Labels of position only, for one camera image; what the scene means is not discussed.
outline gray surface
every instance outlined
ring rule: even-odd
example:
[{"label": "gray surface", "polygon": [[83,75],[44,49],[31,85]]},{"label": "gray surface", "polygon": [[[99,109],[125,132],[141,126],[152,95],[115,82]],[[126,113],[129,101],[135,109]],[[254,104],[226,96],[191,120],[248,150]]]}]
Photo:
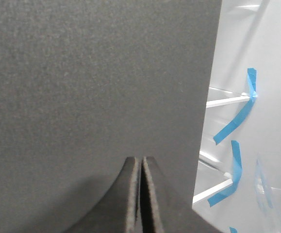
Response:
[{"label": "gray surface", "polygon": [[134,233],[139,176],[139,159],[128,157],[105,196],[64,233]]},{"label": "gray surface", "polygon": [[154,157],[142,161],[140,210],[145,233],[222,233],[182,200]]},{"label": "gray surface", "polygon": [[0,0],[0,233],[60,232],[127,156],[191,203],[218,0]]}]

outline tape strip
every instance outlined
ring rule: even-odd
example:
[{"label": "tape strip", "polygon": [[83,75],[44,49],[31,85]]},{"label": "tape strip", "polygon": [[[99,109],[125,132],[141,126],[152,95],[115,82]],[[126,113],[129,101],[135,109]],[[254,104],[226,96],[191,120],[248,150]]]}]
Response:
[{"label": "tape strip", "polygon": [[218,202],[227,198],[231,194],[233,194],[237,190],[238,183],[242,177],[242,160],[241,160],[241,151],[239,147],[239,143],[235,140],[231,141],[232,152],[233,152],[233,184],[220,191],[219,193],[213,195],[211,198],[208,198],[208,202],[210,207],[216,205]]},{"label": "tape strip", "polygon": [[223,139],[225,139],[230,133],[232,133],[238,126],[240,126],[246,117],[249,115],[255,100],[257,98],[256,93],[256,78],[257,71],[254,68],[247,69],[247,82],[249,85],[250,99],[245,104],[245,106],[240,110],[236,117],[226,125],[219,133],[214,136],[216,145],[219,144]]},{"label": "tape strip", "polygon": [[233,228],[233,227],[230,227],[230,232],[231,233],[237,233],[237,229]]}]

